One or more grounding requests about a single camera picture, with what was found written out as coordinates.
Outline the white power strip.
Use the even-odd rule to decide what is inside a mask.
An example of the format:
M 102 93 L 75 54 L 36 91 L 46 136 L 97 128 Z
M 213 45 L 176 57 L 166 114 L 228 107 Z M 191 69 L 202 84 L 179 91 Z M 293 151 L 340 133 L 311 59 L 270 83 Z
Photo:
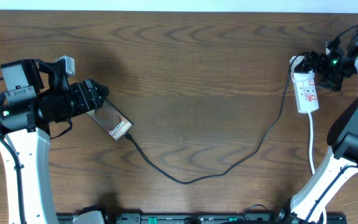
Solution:
M 290 59 L 290 78 L 293 82 L 296 105 L 299 113 L 308 114 L 319 109 L 314 71 L 302 72 L 298 65 L 304 62 L 304 56 L 293 56 Z

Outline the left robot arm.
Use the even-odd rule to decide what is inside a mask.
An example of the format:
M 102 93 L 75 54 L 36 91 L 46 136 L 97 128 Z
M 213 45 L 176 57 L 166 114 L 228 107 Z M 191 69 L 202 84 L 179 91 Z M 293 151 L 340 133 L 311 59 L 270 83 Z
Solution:
M 25 59 L 1 65 L 0 153 L 9 223 L 58 223 L 49 171 L 50 123 L 102 107 L 109 89 L 92 79 L 70 84 L 75 61 Z

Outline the Galaxy S25 Ultra smartphone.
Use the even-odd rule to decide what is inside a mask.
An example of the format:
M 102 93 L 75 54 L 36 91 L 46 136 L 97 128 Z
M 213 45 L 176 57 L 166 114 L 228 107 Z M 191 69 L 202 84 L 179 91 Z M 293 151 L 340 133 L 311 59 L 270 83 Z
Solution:
M 102 107 L 86 114 L 115 141 L 120 140 L 134 126 L 134 123 L 108 100 Z

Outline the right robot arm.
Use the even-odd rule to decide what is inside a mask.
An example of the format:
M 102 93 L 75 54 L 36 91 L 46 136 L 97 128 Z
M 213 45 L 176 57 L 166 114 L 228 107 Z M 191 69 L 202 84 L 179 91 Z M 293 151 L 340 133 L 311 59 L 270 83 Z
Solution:
M 358 25 L 350 27 L 346 50 L 335 37 L 325 43 L 325 51 L 293 56 L 288 79 L 293 82 L 299 113 L 310 115 L 318 109 L 316 87 L 340 91 L 345 78 L 357 75 Z M 340 188 L 358 173 L 358 91 L 357 98 L 335 120 L 327 136 L 328 149 L 307 184 L 279 211 L 275 223 L 325 223 L 325 208 Z

